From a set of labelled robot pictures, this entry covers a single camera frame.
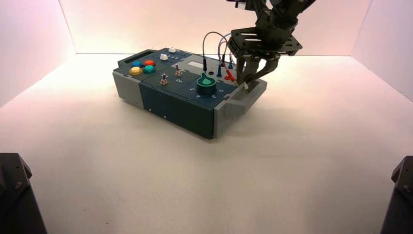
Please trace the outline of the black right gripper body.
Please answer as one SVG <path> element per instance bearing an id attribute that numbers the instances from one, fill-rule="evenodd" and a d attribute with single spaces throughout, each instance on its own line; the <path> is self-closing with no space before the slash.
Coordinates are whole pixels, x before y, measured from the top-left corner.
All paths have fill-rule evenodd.
<path id="1" fill-rule="evenodd" d="M 265 38 L 255 27 L 235 29 L 231 31 L 228 47 L 236 58 L 270 59 L 277 55 L 294 56 L 302 45 L 290 35 L 285 39 L 270 40 Z"/>

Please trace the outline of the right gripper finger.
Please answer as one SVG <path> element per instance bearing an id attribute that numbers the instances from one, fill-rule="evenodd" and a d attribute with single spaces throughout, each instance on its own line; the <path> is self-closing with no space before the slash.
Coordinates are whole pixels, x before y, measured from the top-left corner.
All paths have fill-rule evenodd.
<path id="1" fill-rule="evenodd" d="M 253 80 L 259 67 L 259 57 L 240 56 L 237 57 L 237 84 L 249 84 Z"/>
<path id="2" fill-rule="evenodd" d="M 249 61 L 247 63 L 248 76 L 246 77 L 246 82 L 250 83 L 253 80 L 256 80 L 258 78 L 261 78 L 273 72 L 278 67 L 279 59 L 280 59 L 279 57 L 273 58 L 273 59 L 267 59 L 264 68 L 262 68 L 259 71 L 258 71 L 258 67 L 259 67 L 260 59 Z"/>

